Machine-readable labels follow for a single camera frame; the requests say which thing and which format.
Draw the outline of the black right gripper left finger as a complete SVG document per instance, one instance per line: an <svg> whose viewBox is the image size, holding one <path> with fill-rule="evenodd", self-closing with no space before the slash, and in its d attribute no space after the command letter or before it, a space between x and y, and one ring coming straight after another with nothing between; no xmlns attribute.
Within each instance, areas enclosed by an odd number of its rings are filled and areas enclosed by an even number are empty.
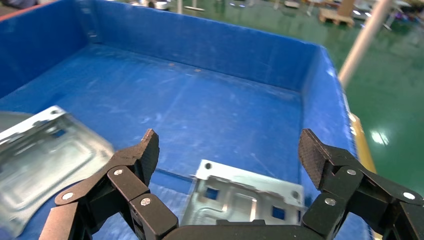
<svg viewBox="0 0 424 240"><path fill-rule="evenodd" d="M149 189L159 153L159 136L148 129L140 143L117 151L96 173L56 196L40 239L90 240L115 214L138 239L162 239L178 219Z"/></svg>

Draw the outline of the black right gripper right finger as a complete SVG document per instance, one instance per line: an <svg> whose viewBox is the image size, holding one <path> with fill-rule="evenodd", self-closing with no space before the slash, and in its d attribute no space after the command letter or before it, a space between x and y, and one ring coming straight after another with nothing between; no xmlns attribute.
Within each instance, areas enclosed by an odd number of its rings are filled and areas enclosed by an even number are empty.
<svg viewBox="0 0 424 240"><path fill-rule="evenodd" d="M319 191L303 215L303 227L332 240L352 213L385 240L423 239L424 199L417 192L371 172L309 128L301 132L298 157Z"/></svg>

